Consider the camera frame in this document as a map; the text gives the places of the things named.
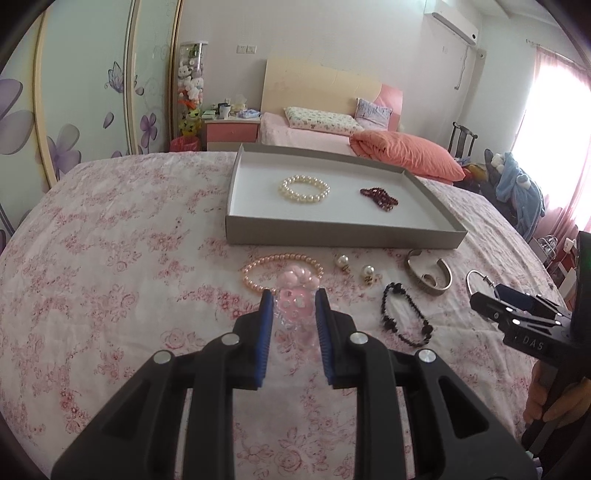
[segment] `cardboard box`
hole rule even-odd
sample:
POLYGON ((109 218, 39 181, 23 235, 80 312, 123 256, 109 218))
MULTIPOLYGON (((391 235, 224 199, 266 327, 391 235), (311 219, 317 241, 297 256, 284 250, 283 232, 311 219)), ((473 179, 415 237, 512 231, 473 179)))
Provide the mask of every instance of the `cardboard box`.
MULTIPOLYGON (((309 185, 292 187, 315 192, 309 185)), ((226 211, 231 245, 450 249, 466 234, 445 205, 404 168, 262 144, 243 144, 236 155, 226 211), (298 174, 328 183, 328 197, 318 203, 283 197, 281 182, 298 174), (399 205, 384 212, 359 193, 373 187, 384 188, 399 205)))

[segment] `cup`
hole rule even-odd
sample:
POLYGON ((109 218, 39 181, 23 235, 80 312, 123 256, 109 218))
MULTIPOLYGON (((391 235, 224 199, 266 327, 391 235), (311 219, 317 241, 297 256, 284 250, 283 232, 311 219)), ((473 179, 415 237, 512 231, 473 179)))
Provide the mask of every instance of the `cup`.
POLYGON ((231 109, 232 109, 232 107, 230 107, 229 105, 220 106, 220 118, 223 120, 227 120, 228 115, 230 115, 231 109))

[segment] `floral bedsheet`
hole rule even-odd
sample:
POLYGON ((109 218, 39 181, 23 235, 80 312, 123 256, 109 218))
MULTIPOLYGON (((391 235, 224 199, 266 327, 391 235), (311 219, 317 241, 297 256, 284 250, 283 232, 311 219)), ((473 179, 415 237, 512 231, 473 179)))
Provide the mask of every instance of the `floral bedsheet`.
MULTIPOLYGON (((522 238, 483 198, 424 180, 469 231, 454 251, 432 252, 455 281, 441 297, 407 276, 405 251, 230 247, 224 215, 234 154, 132 156, 77 166, 28 215, 0 257, 0 410, 46 473, 105 401, 155 351, 200 349, 256 309, 240 268, 262 255, 297 251, 325 267, 332 306, 393 349, 411 352, 379 324, 384 285, 402 281, 434 326, 433 348, 514 435, 523 429, 532 359, 501 342, 471 311, 472 268, 561 301, 522 238), (351 272, 334 266, 350 258, 351 272), (359 272, 371 264, 378 282, 359 272)), ((279 265, 261 267, 269 283, 279 265)), ((392 300, 400 328, 420 322, 392 300)), ((274 325, 267 378, 235 393, 238 478, 352 477, 353 390, 326 384, 318 346, 274 325)))

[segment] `human hand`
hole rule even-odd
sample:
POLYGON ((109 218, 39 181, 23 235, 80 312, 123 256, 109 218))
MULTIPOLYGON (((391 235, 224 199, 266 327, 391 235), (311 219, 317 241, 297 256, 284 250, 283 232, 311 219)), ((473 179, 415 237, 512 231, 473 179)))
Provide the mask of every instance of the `human hand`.
MULTIPOLYGON (((526 423, 542 418, 542 408, 548 398, 548 390, 540 385, 541 362, 538 360, 531 371, 531 384, 525 403, 523 419, 526 423)), ((581 418, 591 406, 591 380, 584 378, 578 384, 569 385, 562 396, 544 414, 544 421, 560 420, 558 428, 581 418)))

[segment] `red bag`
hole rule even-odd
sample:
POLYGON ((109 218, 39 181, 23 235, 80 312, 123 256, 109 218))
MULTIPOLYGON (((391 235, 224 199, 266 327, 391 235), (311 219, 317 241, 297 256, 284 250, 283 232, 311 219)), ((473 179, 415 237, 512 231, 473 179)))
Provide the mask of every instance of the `red bag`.
POLYGON ((171 152, 201 152, 201 140, 198 137, 178 137, 170 142, 171 152))

